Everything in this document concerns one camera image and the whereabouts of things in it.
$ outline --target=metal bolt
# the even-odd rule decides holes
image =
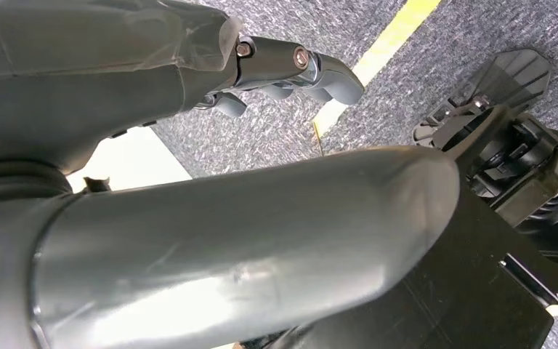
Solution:
[[[246,42],[241,42],[236,45],[236,55],[239,57],[248,57],[251,55],[251,46]]]
[[[297,47],[294,50],[294,64],[298,69],[305,69],[309,65],[309,52],[304,47]]]

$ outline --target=scratch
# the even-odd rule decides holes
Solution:
[[[403,322],[405,321],[405,317],[403,316],[402,318],[400,318],[399,320],[397,320],[392,326],[390,326],[389,329],[387,329],[386,331],[384,331],[384,333],[382,333],[382,337],[386,337],[387,334],[389,334],[390,332],[394,331],[399,325],[401,325]]]
[[[429,280],[429,299],[433,300],[433,281]]]
[[[161,257],[159,257],[159,259],[157,259],[155,262],[152,262],[145,270],[145,272],[149,272],[151,271],[154,267],[157,267],[158,265],[163,264],[164,262],[166,262],[168,260],[168,258],[170,258],[170,256],[172,256],[172,254],[177,250],[177,248],[179,248],[180,244],[176,243],[172,246],[170,246],[170,248],[168,249],[168,251],[164,254],[161,255]]]
[[[489,285],[491,285],[495,280],[497,280],[498,276],[499,274],[495,274],[495,276],[489,281]]]
[[[66,317],[62,318],[61,321],[57,322],[54,325],[53,331],[57,331],[59,328],[66,325],[68,322],[72,321],[73,319],[77,318],[78,316],[82,315],[88,309],[93,308],[95,302],[88,302],[87,304],[81,306],[78,310],[72,312],[71,314],[67,315]]]

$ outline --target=yellow tape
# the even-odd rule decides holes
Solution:
[[[353,68],[354,74],[367,86],[379,71],[403,46],[420,24],[435,10],[441,0],[408,0],[392,22],[379,34],[371,48]],[[332,100],[313,118],[318,137],[322,137],[336,122],[347,106]]]

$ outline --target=floor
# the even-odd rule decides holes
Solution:
[[[203,0],[243,19],[245,33],[299,42],[357,65],[406,3],[414,0]],[[554,66],[550,89],[532,112],[558,129],[558,1],[441,1],[321,138],[324,153],[408,144],[411,129],[491,55],[533,48]],[[274,101],[242,94],[240,118],[191,111],[153,129],[193,177],[320,156],[312,120],[322,105],[296,93]],[[558,317],[544,346],[558,348]]]

